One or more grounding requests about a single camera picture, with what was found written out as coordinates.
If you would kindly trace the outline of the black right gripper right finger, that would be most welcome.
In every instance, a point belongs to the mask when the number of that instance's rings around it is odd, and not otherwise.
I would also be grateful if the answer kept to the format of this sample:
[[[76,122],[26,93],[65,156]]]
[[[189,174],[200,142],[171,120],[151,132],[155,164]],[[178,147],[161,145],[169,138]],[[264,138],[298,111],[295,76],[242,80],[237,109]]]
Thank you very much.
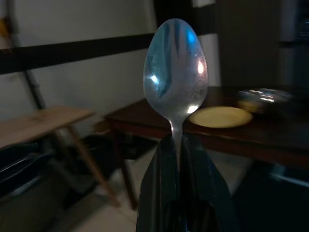
[[[239,231],[227,183],[201,141],[188,133],[183,135],[180,181],[188,231]]]

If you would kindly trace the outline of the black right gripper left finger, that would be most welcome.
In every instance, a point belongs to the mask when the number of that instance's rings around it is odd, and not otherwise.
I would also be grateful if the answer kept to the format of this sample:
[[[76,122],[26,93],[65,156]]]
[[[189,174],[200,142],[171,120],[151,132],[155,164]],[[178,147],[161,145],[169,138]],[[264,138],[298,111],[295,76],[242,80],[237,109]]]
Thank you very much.
[[[179,232],[181,201],[174,143],[158,144],[140,186],[137,232]]]

